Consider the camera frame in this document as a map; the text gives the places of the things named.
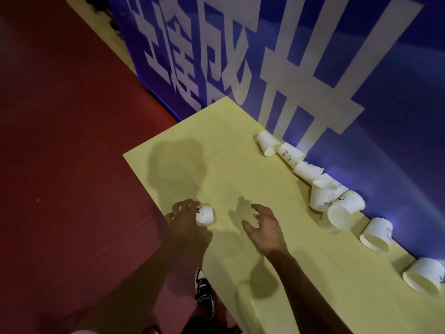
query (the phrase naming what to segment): yellow board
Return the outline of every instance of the yellow board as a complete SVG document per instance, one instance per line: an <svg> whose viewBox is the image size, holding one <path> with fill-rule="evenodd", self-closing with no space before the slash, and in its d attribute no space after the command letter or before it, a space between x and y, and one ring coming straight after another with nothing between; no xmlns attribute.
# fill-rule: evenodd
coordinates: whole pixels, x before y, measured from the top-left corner
<svg viewBox="0 0 445 334"><path fill-rule="evenodd" d="M400 277L413 258L394 242L385 255L365 247L360 213L352 232L321 229L309 186L254 142L262 130L225 97L124 155L164 214L189 197L214 207L203 271L244 332L298 332L276 272L241 227L255 223L257 202L274 211L292 255L354 333L443 333L444 296L425 297Z"/></svg>
<svg viewBox="0 0 445 334"><path fill-rule="evenodd" d="M66 0L72 9L90 26L91 29L113 50L132 72L136 74L133 61L123 39L109 25L110 17L103 12L94 11L85 0Z"/></svg>

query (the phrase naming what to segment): cup held in hand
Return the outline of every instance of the cup held in hand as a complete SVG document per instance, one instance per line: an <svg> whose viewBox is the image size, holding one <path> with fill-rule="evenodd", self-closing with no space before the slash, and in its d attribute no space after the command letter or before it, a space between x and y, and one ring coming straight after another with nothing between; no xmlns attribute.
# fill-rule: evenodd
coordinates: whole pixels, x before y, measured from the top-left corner
<svg viewBox="0 0 445 334"><path fill-rule="evenodd" d="M278 154L283 158L291 168L297 165L297 162L303 160L306 154L289 143L284 143L278 148Z"/></svg>
<svg viewBox="0 0 445 334"><path fill-rule="evenodd" d="M314 180L312 182L311 199L309 206L316 211L324 212L329 207L330 203L335 199L337 186L331 182L324 180Z"/></svg>
<svg viewBox="0 0 445 334"><path fill-rule="evenodd" d="M210 205L199 205L196 208L196 223L198 225L213 223L213 208Z"/></svg>
<svg viewBox="0 0 445 334"><path fill-rule="evenodd" d="M409 287L424 295L437 296L443 283L445 268L431 258L420 258L406 272L403 280Z"/></svg>
<svg viewBox="0 0 445 334"><path fill-rule="evenodd" d="M323 168L300 160L298 161L297 165L295 165L293 173L308 183L312 183L314 180L319 179L323 173Z"/></svg>
<svg viewBox="0 0 445 334"><path fill-rule="evenodd" d="M322 174L319 179L324 180L326 182L331 182L332 184L334 184L337 187L336 192L335 192L335 197L332 201L336 200L339 196L341 196L343 193L345 193L346 190L348 190L348 188L345 185L340 184L340 182L333 179L327 173Z"/></svg>
<svg viewBox="0 0 445 334"><path fill-rule="evenodd" d="M373 251L388 252L391 246L392 224L384 218L373 218L359 238Z"/></svg>
<svg viewBox="0 0 445 334"><path fill-rule="evenodd" d="M258 142L261 151L266 157L276 154L277 149L281 144L279 140L266 130L255 135L254 139Z"/></svg>
<svg viewBox="0 0 445 334"><path fill-rule="evenodd" d="M354 214L363 210L366 206L363 198L353 190L347 190L341 196L339 196L333 204L338 204L346 208L350 214Z"/></svg>
<svg viewBox="0 0 445 334"><path fill-rule="evenodd" d="M351 214L343 206L331 205L321 216L319 226L326 230L349 230Z"/></svg>

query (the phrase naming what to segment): person's right arm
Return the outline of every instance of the person's right arm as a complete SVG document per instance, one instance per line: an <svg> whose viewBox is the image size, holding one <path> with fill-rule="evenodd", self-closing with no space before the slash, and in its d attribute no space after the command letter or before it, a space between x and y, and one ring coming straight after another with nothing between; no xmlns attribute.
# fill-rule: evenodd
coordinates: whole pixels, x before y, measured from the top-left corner
<svg viewBox="0 0 445 334"><path fill-rule="evenodd" d="M286 291L298 329L307 333L352 333L304 274L287 250L283 232L269 207L252 204L259 227L243 220L242 226L258 250L270 261Z"/></svg>

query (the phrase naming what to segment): red floor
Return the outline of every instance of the red floor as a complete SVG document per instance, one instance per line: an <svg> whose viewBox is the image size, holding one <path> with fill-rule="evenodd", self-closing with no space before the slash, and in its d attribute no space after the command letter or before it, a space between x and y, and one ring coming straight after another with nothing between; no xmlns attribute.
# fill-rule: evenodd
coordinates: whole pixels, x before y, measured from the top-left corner
<svg viewBox="0 0 445 334"><path fill-rule="evenodd" d="M64 0L0 0L0 332L69 331L153 253L162 216L122 155L175 123ZM192 269L164 286L164 334Z"/></svg>

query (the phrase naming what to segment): blue backdrop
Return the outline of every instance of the blue backdrop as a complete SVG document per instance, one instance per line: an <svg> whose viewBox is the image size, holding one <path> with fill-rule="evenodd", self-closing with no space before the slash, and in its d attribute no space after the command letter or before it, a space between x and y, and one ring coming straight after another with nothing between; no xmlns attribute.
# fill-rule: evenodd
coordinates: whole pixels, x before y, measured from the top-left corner
<svg viewBox="0 0 445 334"><path fill-rule="evenodd" d="M224 95L445 258L445 0L110 0L179 119Z"/></svg>

